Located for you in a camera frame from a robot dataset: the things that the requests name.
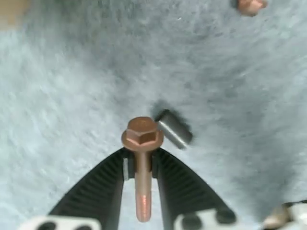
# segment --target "metal pin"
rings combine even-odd
[[[156,119],[158,127],[179,149],[185,149],[193,139],[187,127],[169,110],[164,110]]]

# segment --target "bolt head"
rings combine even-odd
[[[129,121],[121,136],[124,147],[134,152],[152,151],[163,143],[163,133],[150,117],[137,117]]]
[[[137,145],[156,141],[158,125],[150,117],[137,117],[128,123],[126,138]]]

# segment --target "screw hole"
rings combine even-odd
[[[196,213],[186,214],[181,222],[184,230],[200,230],[202,222]]]
[[[39,226],[37,230],[55,230],[57,225],[53,222],[46,222]]]
[[[76,230],[92,230],[92,228],[89,226],[83,225],[81,227],[78,227]]]

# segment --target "metal part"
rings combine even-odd
[[[179,149],[186,148],[193,139],[187,127],[169,110],[164,110],[155,121],[169,139]]]
[[[136,213],[140,222],[151,217],[152,162],[151,152],[163,143],[163,133],[150,117],[137,117],[128,123],[122,135],[123,146],[134,152]]]
[[[267,5],[265,0],[238,0],[237,9],[242,15],[254,17]]]
[[[129,180],[128,158],[123,159],[123,177],[124,177],[124,181]]]

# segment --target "gray carpet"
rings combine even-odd
[[[121,147],[129,119],[176,109],[195,140],[165,141],[257,229],[273,207],[306,199],[307,1],[255,18],[226,0],[34,0],[0,32],[0,226],[47,213]],[[134,184],[120,229],[139,224]]]

